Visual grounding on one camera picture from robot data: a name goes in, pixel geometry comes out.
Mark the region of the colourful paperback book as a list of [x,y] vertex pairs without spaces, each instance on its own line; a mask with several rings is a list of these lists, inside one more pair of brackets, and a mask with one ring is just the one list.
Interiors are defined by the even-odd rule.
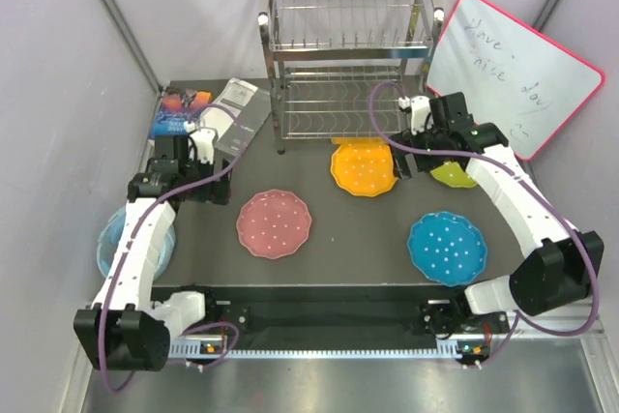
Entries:
[[161,103],[148,138],[154,140],[159,135],[185,134],[185,124],[196,121],[212,99],[213,95],[209,91],[166,87],[162,91]]

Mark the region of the orange dotted plate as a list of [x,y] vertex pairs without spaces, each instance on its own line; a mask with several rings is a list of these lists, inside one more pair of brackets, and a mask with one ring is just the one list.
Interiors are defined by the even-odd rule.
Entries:
[[390,146],[379,138],[335,138],[330,172],[354,196],[376,197],[397,182]]

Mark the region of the pink dotted plate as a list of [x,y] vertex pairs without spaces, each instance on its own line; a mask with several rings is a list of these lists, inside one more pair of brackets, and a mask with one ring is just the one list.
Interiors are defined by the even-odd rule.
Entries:
[[253,256],[277,260],[294,254],[309,238],[312,216],[295,193],[259,192],[240,209],[236,230],[240,244]]

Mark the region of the pink-framed whiteboard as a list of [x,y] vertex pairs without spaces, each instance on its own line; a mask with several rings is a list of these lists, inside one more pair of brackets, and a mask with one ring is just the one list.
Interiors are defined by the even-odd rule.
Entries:
[[457,0],[427,87],[460,92],[477,123],[493,123],[534,159],[604,85],[604,72],[487,0]]

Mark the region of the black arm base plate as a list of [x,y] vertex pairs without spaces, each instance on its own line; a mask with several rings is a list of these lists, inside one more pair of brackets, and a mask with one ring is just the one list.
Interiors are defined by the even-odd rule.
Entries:
[[400,326],[415,334],[508,332],[505,313],[472,316],[457,306],[461,287],[420,285],[184,285],[206,299],[206,320],[242,331],[270,327]]

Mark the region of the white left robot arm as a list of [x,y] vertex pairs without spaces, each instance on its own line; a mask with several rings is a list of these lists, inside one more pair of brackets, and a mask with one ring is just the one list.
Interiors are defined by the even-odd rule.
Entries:
[[230,162],[217,162],[212,130],[164,135],[128,184],[122,234],[105,282],[78,310],[74,331],[94,369],[158,371],[170,344],[193,326],[209,332],[219,309],[202,293],[180,291],[155,304],[151,291],[165,235],[184,201],[226,204]]

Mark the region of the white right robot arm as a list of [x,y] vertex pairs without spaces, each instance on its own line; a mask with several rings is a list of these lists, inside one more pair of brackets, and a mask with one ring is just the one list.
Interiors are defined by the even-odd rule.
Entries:
[[430,172],[455,163],[487,195],[512,230],[521,261],[508,275],[465,279],[451,308],[454,324],[476,330],[488,313],[537,316],[571,303],[599,299],[597,274],[604,242],[581,232],[556,212],[523,171],[508,138],[493,123],[477,123],[462,93],[430,99],[398,96],[407,129],[386,137],[404,179],[413,169]]

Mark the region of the steel two-tier dish rack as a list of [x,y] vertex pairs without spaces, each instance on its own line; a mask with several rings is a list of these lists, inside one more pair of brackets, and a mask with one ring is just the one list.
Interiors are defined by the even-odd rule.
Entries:
[[372,88],[408,73],[424,86],[444,21],[443,0],[258,0],[277,152],[372,136]]

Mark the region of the grey manual booklet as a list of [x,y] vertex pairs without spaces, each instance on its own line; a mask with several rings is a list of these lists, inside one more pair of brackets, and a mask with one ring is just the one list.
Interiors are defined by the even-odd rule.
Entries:
[[235,157],[249,146],[271,113],[270,93],[245,80],[230,78],[210,106],[225,107],[236,122],[218,108],[206,107],[199,117],[199,127],[214,130],[217,134],[215,148],[229,158]]

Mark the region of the light blue headphones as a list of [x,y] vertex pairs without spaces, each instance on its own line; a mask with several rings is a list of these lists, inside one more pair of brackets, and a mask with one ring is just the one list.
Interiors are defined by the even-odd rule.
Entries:
[[[126,211],[124,207],[121,207],[110,217],[99,236],[96,249],[96,262],[98,269],[104,278],[107,277],[113,263],[114,254],[120,243],[122,232],[126,223],[125,219]],[[154,275],[154,280],[158,280],[165,272],[174,252],[175,243],[176,231],[174,226],[171,225],[164,236],[164,242],[159,257],[157,270]]]

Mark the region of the blue dotted plate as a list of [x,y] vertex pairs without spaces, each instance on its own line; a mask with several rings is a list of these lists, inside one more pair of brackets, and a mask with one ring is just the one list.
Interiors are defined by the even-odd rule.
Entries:
[[422,216],[412,224],[406,246],[412,265],[447,287],[469,285],[486,268],[483,234],[466,217],[451,212]]

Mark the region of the green dotted plate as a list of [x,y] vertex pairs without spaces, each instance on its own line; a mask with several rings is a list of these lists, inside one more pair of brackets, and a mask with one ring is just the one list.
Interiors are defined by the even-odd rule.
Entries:
[[452,189],[473,189],[477,183],[460,167],[457,162],[444,162],[434,168],[430,175],[434,180]]

